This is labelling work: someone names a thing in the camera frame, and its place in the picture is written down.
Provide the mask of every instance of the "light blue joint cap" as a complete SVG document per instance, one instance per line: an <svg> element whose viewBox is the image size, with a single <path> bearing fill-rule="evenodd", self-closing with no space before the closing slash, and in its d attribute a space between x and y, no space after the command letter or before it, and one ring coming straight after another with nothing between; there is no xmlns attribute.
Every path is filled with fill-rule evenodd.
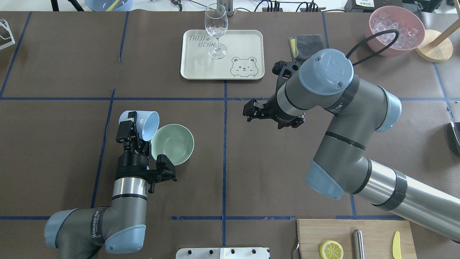
<svg viewBox="0 0 460 259"><path fill-rule="evenodd" d="M389 130L393 127L393 124L399 120L401 116L401 101L399 98L394 96L392 93L389 93L385 89L383 89L386 95L386 116L385 120L383 121L382 125L376 129L376 132L384 132Z"/></svg>
<svg viewBox="0 0 460 259"><path fill-rule="evenodd" d="M299 80L314 94L334 95L344 91L353 79L353 65L342 52L326 48L307 59L299 69Z"/></svg>
<svg viewBox="0 0 460 259"><path fill-rule="evenodd" d="M135 225L111 235L105 241L108 253L134 253L144 246L145 225Z"/></svg>
<svg viewBox="0 0 460 259"><path fill-rule="evenodd" d="M61 229L65 219L75 210L78 209L56 212L48 219L45 226L45 243L49 247L57 248L56 238L58 236L59 229Z"/></svg>
<svg viewBox="0 0 460 259"><path fill-rule="evenodd" d="M342 187L340 187L340 185L314 160L311 162L310 168L308 169L305 182L307 182L308 186L313 190L334 200L340 200L345 194Z"/></svg>

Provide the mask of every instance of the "blue tape line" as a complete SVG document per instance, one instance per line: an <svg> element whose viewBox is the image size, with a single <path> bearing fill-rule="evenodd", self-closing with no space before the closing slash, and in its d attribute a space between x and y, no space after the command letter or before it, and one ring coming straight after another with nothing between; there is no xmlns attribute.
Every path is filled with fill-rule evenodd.
<svg viewBox="0 0 460 259"><path fill-rule="evenodd" d="M227 220L262 220L262 219L273 219L273 220L290 220L295 216L227 216Z"/></svg>
<svg viewBox="0 0 460 259"><path fill-rule="evenodd" d="M250 101L252 99L256 99L258 101L268 101L270 98L248 98L248 97L244 97L244 98L227 98L228 101Z"/></svg>
<svg viewBox="0 0 460 259"><path fill-rule="evenodd" d="M225 220L290 220L293 218L295 216L225 216ZM222 216L173 216L170 220L222 220Z"/></svg>
<svg viewBox="0 0 460 259"><path fill-rule="evenodd" d="M0 220L49 220L50 216L0 216Z"/></svg>
<svg viewBox="0 0 460 259"><path fill-rule="evenodd" d="M125 44L126 28L128 27L128 17L129 12L126 12L125 27L123 28L123 36L121 37L120 55L118 56L118 62L121 62L121 54L123 53L123 45Z"/></svg>
<svg viewBox="0 0 460 259"><path fill-rule="evenodd" d="M92 191L91 208L94 208L96 203L96 194L98 192L99 177L102 169L102 157L104 156L105 140L107 139L107 129L109 128L110 115L112 113L112 106L114 103L115 89L112 91L112 97L110 98L109 112L107 114L107 120L105 122L104 137L102 139L101 155L99 156L98 172L96 173L96 181L94 182L94 190Z"/></svg>
<svg viewBox="0 0 460 259"><path fill-rule="evenodd" d="M335 216L335 219L404 219L398 215L355 215Z"/></svg>
<svg viewBox="0 0 460 259"><path fill-rule="evenodd" d="M21 46L21 42L23 42L24 34L26 32L27 25L29 24L31 15L32 15L32 12L29 12L26 23L24 24L23 32L21 33L21 37L19 37L19 41L17 42L16 49L14 50L14 54L13 54L13 58L11 59L10 67L8 68L8 72L6 73L5 80L3 81L3 86L1 87L1 90L0 90L0 98L2 97L3 92L5 91L6 82L8 82L8 78L10 77L11 68L13 68L13 63L14 63L14 60L16 59L17 52L19 50L19 47Z"/></svg>
<svg viewBox="0 0 460 259"><path fill-rule="evenodd" d="M441 77L439 76L439 71L437 70L436 63L433 62L434 72L436 73L437 80L439 82L439 86L441 87L441 92L443 93L444 101L446 102L447 108L449 109L449 116L450 121L455 122L454 116L452 114L452 109L450 109L449 101L447 99L446 90L444 89L443 82L441 81Z"/></svg>
<svg viewBox="0 0 460 259"><path fill-rule="evenodd" d="M227 80L224 80L224 165L222 175L222 247L226 246L226 201L227 201Z"/></svg>
<svg viewBox="0 0 460 259"><path fill-rule="evenodd" d="M324 13L321 13L322 15L322 25L324 27L324 39L326 40L326 48L329 48L329 39L328 39L328 29L326 28L326 16Z"/></svg>
<svg viewBox="0 0 460 259"><path fill-rule="evenodd" d="M444 98L399 98L401 101L444 101Z"/></svg>
<svg viewBox="0 0 460 259"><path fill-rule="evenodd" d="M351 213L353 213L353 216L356 216L355 197L353 197L352 194L350 194L350 203L351 203Z"/></svg>
<svg viewBox="0 0 460 259"><path fill-rule="evenodd" d="M181 216L171 217L171 220L222 220L222 216Z"/></svg>
<svg viewBox="0 0 460 259"><path fill-rule="evenodd" d="M2 97L1 100L95 100L109 101L110 97Z"/></svg>
<svg viewBox="0 0 460 259"><path fill-rule="evenodd" d="M213 97L116 97L114 100L153 100L153 101L223 101L223 98Z"/></svg>
<svg viewBox="0 0 460 259"><path fill-rule="evenodd" d="M258 101L268 101L268 97L243 97L243 98L227 98L227 101L249 101L256 99ZM1 97L0 100L94 100L94 101L109 101L110 97ZM115 97L114 100L172 100L172 101L223 101L223 98L207 98L207 97ZM459 101L460 98L399 98L401 101Z"/></svg>

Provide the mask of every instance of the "brown table surface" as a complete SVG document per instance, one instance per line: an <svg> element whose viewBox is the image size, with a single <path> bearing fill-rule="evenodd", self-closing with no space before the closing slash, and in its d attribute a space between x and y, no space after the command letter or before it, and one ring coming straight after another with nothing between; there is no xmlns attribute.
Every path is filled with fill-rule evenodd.
<svg viewBox="0 0 460 259"><path fill-rule="evenodd" d="M57 258L43 238L46 220L72 208L109 205L118 117L154 110L160 126L178 123L195 137L178 182L149 195L144 248L101 258L174 258L181 247L269 247L289 258L297 218L398 219L345 195L328 199L305 175L331 119L314 108L297 129L247 123L243 105L275 90L270 72L289 60L288 38L320 34L347 53L364 39L369 14L245 13L229 29L264 37L265 76L257 81L188 81L181 77L182 36L203 28L203 12L0 12L17 43L0 51L0 258ZM443 31L457 15L422 14ZM448 148L447 124L460 121L460 33L441 64L415 52L375 57L360 77L402 100L395 126L377 133L366 156L460 197L460 158ZM372 51L358 49L357 61ZM460 245L411 224L419 259L458 258Z"/></svg>

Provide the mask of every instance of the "lemon slice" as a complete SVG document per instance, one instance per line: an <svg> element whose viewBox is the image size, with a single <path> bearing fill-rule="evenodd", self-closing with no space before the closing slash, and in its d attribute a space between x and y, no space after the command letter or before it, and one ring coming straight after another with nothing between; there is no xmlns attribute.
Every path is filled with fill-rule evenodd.
<svg viewBox="0 0 460 259"><path fill-rule="evenodd" d="M319 254L322 259L342 259L344 250L336 241L326 240L320 245Z"/></svg>

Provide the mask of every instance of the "wooden cutting board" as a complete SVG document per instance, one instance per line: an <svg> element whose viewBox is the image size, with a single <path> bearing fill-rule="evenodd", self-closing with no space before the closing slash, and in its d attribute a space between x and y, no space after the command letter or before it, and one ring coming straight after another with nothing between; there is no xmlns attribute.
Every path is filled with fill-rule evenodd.
<svg viewBox="0 0 460 259"><path fill-rule="evenodd" d="M354 259L353 231L356 229L362 231L366 259L393 259L391 250L396 231L401 235L402 259L417 259L409 221L355 219L298 219L301 258L321 259L321 243L335 240L342 245L343 259Z"/></svg>

